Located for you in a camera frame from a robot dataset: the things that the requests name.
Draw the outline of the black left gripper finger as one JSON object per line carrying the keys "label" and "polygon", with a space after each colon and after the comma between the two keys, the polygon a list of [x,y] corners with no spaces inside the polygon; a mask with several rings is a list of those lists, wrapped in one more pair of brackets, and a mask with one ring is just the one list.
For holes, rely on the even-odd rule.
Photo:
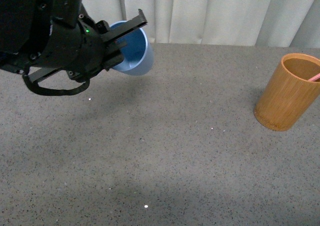
{"label": "black left gripper finger", "polygon": [[106,21],[100,22],[100,35],[104,43],[112,43],[125,35],[132,33],[148,23],[143,10],[138,9],[138,15],[123,24],[111,28]]}

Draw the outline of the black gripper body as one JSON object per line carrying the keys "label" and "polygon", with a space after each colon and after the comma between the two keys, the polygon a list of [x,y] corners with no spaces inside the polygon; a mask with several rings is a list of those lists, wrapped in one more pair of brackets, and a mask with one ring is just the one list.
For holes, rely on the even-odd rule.
{"label": "black gripper body", "polygon": [[82,82],[103,69],[105,46],[82,0],[0,0],[0,68],[73,72]]}

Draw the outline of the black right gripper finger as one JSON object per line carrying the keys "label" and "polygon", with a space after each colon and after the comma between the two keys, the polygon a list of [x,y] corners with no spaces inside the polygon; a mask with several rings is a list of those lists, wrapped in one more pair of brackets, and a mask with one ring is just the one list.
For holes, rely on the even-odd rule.
{"label": "black right gripper finger", "polygon": [[109,71],[113,67],[122,63],[125,59],[121,49],[127,45],[126,41],[124,42],[112,42],[108,44],[105,49],[105,54],[102,60],[102,67]]}

